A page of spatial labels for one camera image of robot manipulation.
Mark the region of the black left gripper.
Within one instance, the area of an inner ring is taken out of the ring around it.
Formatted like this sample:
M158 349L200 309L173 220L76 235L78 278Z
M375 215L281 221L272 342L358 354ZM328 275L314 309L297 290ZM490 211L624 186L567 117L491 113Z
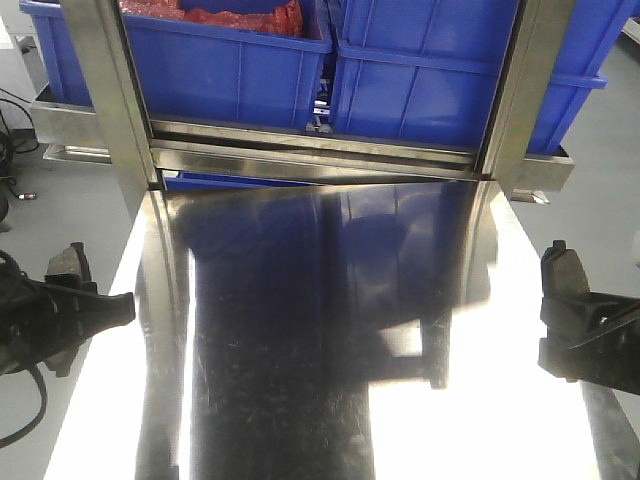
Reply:
M15 296L1 307L1 373L43 363L57 378L68 377L89 338L136 318L132 292L96 292L93 281L76 290L23 278Z

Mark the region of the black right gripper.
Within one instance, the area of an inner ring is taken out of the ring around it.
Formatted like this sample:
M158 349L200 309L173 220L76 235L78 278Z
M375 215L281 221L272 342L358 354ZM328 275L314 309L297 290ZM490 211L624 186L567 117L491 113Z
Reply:
M589 293L545 296L538 365L568 382L584 380L639 394L639 299ZM581 340L564 348L552 340Z

